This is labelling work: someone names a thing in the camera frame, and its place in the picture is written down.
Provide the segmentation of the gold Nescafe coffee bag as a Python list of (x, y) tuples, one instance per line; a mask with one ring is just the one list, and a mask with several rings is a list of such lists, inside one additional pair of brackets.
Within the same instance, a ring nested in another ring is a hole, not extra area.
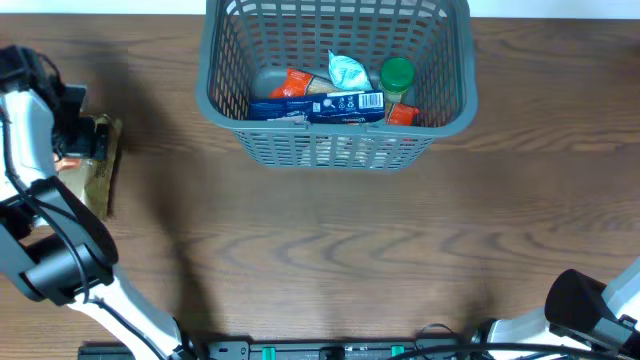
[(119, 161), (122, 121), (106, 114), (93, 116), (92, 119), (107, 130), (106, 159), (61, 158), (56, 154), (53, 158), (60, 180), (94, 215), (106, 220), (110, 214), (114, 169)]

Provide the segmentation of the orange biscuit packet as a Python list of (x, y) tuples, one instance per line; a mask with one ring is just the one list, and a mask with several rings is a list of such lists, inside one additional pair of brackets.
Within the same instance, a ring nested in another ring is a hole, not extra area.
[[(288, 69), (284, 83), (271, 92), (269, 99), (301, 97), (313, 94), (327, 94), (340, 91), (330, 81), (296, 69)], [(382, 119), (388, 125), (411, 126), (414, 118), (419, 114), (415, 107), (400, 103), (385, 101), (385, 117)]]

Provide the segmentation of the teal snack packet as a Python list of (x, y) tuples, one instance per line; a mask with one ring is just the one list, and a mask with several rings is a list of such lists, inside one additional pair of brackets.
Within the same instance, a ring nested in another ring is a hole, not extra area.
[(329, 51), (328, 73), (333, 85), (345, 91), (373, 89), (364, 66), (355, 59)]

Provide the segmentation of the blue rectangular carton box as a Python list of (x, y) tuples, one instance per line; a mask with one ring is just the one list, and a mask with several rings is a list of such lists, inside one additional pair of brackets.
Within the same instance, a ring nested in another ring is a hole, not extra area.
[(372, 123), (385, 117), (385, 109), (381, 91), (350, 91), (254, 101), (248, 118), (311, 124)]

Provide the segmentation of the green lidded jar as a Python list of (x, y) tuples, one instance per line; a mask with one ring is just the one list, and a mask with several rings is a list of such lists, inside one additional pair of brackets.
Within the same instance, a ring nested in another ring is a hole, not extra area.
[(387, 59), (380, 70), (379, 88), (388, 101), (400, 103), (415, 78), (414, 65), (404, 57)]

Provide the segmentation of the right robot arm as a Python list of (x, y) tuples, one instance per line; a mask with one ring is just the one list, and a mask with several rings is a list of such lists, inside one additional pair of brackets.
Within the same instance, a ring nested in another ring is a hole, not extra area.
[(564, 346), (639, 357), (639, 262), (604, 284), (577, 270), (555, 280), (545, 305), (525, 315), (489, 320), (474, 343)]

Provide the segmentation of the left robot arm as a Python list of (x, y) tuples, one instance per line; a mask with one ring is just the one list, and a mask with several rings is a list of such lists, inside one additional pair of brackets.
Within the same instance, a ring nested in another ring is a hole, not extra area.
[(1, 272), (28, 299), (89, 316), (136, 359), (197, 359), (177, 320), (121, 270), (100, 217), (59, 177), (65, 160), (105, 162), (116, 149), (116, 130), (84, 115), (86, 94), (46, 55), (2, 48)]

